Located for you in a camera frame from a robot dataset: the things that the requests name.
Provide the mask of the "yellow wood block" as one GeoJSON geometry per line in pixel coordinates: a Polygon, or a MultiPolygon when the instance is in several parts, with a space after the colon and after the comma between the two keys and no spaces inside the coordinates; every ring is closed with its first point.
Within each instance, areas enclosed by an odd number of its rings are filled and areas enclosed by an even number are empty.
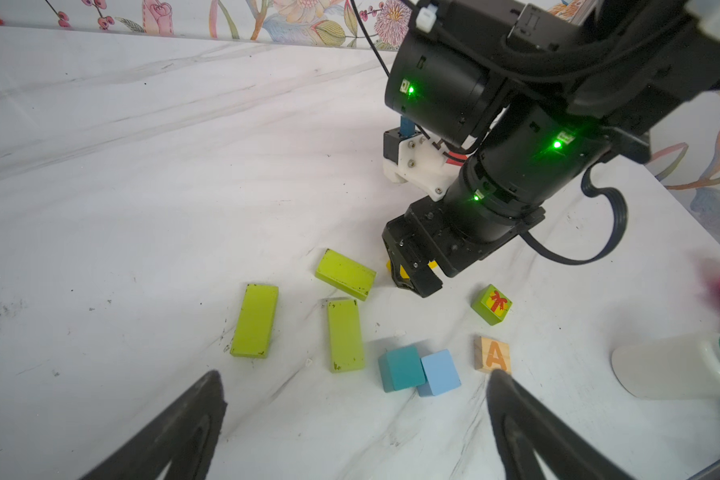
{"type": "MultiPolygon", "coordinates": [[[[431,262],[428,264],[428,266],[429,266],[430,269],[434,270],[435,268],[438,267],[438,264],[437,264],[435,261],[431,261],[431,262]]],[[[386,263],[386,269],[387,269],[388,272],[391,272],[391,271],[392,271],[392,264],[391,264],[390,261],[387,261],[387,263],[386,263]]],[[[400,266],[400,267],[399,267],[399,277],[400,277],[401,279],[403,279],[403,280],[409,280],[409,279],[410,279],[410,276],[408,275],[407,271],[404,269],[403,266],[400,266]]]]}

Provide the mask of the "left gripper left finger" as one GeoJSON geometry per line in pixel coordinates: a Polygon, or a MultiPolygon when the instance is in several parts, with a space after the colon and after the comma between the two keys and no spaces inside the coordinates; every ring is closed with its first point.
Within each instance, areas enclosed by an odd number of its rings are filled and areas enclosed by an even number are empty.
{"type": "Polygon", "coordinates": [[[204,479],[227,404],[221,375],[210,370],[86,479],[204,479]]]}

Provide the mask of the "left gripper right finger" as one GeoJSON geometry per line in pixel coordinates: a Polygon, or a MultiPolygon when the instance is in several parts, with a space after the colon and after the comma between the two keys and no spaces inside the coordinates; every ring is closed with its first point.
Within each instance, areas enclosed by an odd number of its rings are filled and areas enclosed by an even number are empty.
{"type": "Polygon", "coordinates": [[[508,479],[543,479],[540,461],[559,479],[629,477],[502,370],[490,374],[487,409],[508,479]]]}

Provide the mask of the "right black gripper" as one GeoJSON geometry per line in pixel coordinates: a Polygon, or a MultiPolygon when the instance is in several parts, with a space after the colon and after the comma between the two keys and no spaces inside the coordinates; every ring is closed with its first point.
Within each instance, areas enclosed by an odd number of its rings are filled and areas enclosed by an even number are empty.
{"type": "Polygon", "coordinates": [[[544,218],[543,203],[575,177],[585,196],[610,199],[611,188],[594,186],[591,170],[611,156],[609,135],[594,123],[514,100],[443,199],[422,198],[385,226],[393,282],[427,298],[443,285],[431,261],[452,278],[516,237],[548,260],[581,265],[544,247],[531,231],[544,218]]]}

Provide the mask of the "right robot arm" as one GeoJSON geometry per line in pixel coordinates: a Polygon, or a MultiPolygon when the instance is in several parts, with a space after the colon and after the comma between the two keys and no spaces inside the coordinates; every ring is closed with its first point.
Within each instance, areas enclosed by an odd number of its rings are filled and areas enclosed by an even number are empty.
{"type": "Polygon", "coordinates": [[[623,195],[593,166],[650,160],[650,129],[720,90],[720,1],[599,1],[575,25],[517,1],[412,1],[386,105],[465,154],[439,200],[384,228],[391,276],[428,297],[514,238],[560,262],[532,229],[543,203],[579,179],[613,212],[603,253],[621,242],[623,195]]]}

